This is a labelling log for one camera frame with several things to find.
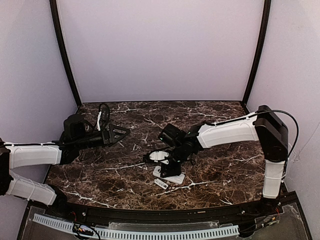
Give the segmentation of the white remote control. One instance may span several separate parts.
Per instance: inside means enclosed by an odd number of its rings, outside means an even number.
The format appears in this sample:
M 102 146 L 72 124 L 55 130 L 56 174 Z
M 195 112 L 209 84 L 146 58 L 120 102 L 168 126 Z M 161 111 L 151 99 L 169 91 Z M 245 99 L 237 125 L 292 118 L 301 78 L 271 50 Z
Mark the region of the white remote control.
M 183 173 L 181 173 L 180 175 L 175 175 L 170 177 L 161 177 L 160 170 L 161 170 L 161 167 L 156 166 L 152 172 L 153 176 L 161 180 L 168 181 L 178 185 L 181 185 L 184 182 L 185 175 Z

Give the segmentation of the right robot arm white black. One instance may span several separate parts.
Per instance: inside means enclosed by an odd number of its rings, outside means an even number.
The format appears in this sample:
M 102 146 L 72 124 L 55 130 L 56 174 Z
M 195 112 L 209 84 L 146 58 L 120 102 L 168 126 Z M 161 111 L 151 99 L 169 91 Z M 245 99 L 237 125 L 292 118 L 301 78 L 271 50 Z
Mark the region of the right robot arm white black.
M 170 150 L 155 150 L 149 159 L 161 163 L 161 178 L 179 176 L 181 164 L 191 155 L 214 146 L 236 142 L 259 142 L 265 160 L 262 196 L 276 199 L 280 192 L 285 165 L 292 149 L 289 148 L 289 130 L 278 117 L 279 110 L 261 105 L 247 115 L 214 123 L 194 125 L 185 132 L 167 124 L 158 138 Z

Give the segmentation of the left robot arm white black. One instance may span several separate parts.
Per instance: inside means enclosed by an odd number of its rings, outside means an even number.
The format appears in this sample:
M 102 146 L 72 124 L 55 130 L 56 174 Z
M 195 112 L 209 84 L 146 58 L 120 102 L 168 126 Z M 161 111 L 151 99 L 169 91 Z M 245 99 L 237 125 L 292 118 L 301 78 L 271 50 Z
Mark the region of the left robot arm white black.
M 80 151 L 111 147 L 130 134 L 130 129 L 109 123 L 109 116 L 98 117 L 96 125 L 81 114 L 70 115 L 63 122 L 58 141 L 45 143 L 0 142 L 0 194 L 52 206 L 66 201 L 58 188 L 35 182 L 13 172 L 13 169 L 35 165 L 67 165 Z

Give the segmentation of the white battery cover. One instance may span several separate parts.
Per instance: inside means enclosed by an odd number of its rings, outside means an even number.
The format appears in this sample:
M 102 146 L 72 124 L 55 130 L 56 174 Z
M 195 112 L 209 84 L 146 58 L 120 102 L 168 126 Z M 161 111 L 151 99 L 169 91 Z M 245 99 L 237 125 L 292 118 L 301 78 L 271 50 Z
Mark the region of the white battery cover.
M 159 186 L 159 187 L 161 187 L 162 189 L 164 189 L 164 190 L 166 190 L 166 189 L 169 187 L 168 184 L 166 184 L 165 182 L 163 182 L 163 181 L 160 180 L 160 179 L 155 179 L 155 180 L 154 180 L 154 183 L 155 183 L 157 186 Z

